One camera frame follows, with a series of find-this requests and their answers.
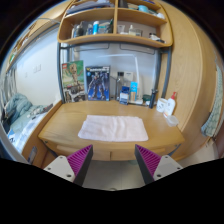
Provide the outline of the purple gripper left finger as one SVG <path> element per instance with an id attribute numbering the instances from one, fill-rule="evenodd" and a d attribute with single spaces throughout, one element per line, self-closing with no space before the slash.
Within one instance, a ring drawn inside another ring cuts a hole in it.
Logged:
<path id="1" fill-rule="evenodd" d="M 92 156 L 93 146 L 89 145 L 69 156 L 58 156 L 44 170 L 82 186 Z"/>

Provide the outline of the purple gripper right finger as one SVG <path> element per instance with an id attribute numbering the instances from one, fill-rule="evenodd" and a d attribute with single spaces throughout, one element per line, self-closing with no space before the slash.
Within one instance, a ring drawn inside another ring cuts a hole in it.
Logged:
<path id="1" fill-rule="evenodd" d="M 158 154 L 140 145 L 135 145 L 135 157 L 145 184 L 150 184 L 182 169 L 170 155 Z"/>

